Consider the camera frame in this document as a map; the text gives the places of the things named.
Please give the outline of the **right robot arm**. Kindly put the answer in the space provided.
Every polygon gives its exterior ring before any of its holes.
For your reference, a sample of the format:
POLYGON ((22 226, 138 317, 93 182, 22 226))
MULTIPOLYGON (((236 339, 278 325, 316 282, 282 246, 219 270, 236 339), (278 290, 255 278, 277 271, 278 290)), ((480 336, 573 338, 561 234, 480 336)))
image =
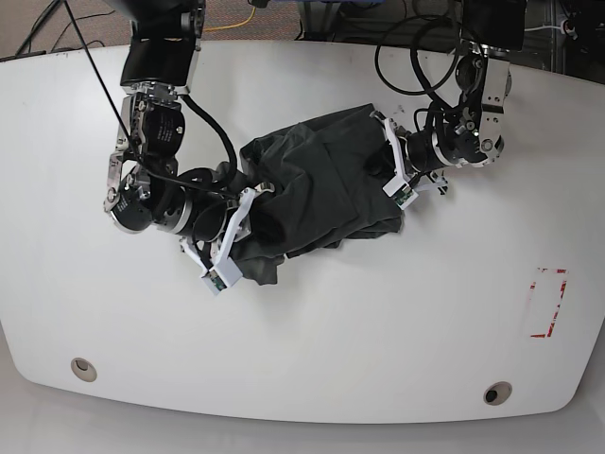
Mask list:
POLYGON ((108 170, 105 211, 123 230, 150 226, 194 246, 221 240, 243 203, 233 143, 190 96, 204 28, 203 1, 114 1, 131 25, 120 85, 126 92, 108 170), (188 107, 217 134, 221 170, 179 171, 188 107))

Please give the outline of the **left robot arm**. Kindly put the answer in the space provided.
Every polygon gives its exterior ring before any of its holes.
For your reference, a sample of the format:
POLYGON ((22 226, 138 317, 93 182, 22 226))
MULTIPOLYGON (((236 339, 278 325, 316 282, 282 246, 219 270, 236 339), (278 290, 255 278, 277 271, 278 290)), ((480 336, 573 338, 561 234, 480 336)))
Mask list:
POLYGON ((484 166, 504 147, 500 120, 510 92, 511 51, 524 42, 527 4, 524 1, 453 2, 442 16, 430 17, 409 45, 412 71, 428 96, 424 123, 398 135, 405 172, 427 176, 449 166, 484 166), (454 58, 441 80, 431 83, 420 64, 423 38, 438 28, 455 36, 454 58))

